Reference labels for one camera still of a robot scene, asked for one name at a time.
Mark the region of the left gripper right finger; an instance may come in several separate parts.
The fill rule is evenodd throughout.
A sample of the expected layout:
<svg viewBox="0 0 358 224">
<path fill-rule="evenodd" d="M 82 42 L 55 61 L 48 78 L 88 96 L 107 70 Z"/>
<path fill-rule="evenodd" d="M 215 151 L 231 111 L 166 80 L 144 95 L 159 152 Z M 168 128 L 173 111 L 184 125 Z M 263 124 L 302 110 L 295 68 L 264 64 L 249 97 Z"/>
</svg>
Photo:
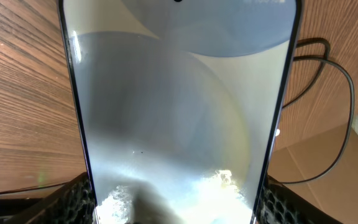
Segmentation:
<svg viewBox="0 0 358 224">
<path fill-rule="evenodd" d="M 260 224 L 341 224 L 269 175 L 255 217 Z"/>
</svg>

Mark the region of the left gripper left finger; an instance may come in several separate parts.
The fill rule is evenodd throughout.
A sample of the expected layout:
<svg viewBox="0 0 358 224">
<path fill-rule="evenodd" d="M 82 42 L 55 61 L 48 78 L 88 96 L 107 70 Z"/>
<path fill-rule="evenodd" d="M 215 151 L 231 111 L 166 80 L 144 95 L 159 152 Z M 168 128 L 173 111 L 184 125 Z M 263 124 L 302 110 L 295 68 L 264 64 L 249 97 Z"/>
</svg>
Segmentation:
<svg viewBox="0 0 358 224">
<path fill-rule="evenodd" d="M 92 224 L 95 199 L 86 172 L 5 224 Z"/>
</svg>

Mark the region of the blue screen smartphone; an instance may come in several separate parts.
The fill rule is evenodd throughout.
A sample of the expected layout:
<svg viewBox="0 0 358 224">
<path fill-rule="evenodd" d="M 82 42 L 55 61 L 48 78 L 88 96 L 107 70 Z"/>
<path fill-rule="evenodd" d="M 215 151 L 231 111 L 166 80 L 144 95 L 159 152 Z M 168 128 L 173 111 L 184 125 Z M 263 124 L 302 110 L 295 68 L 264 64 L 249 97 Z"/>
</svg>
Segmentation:
<svg viewBox="0 0 358 224">
<path fill-rule="evenodd" d="M 254 223 L 297 0 L 60 0 L 98 223 Z"/>
</svg>

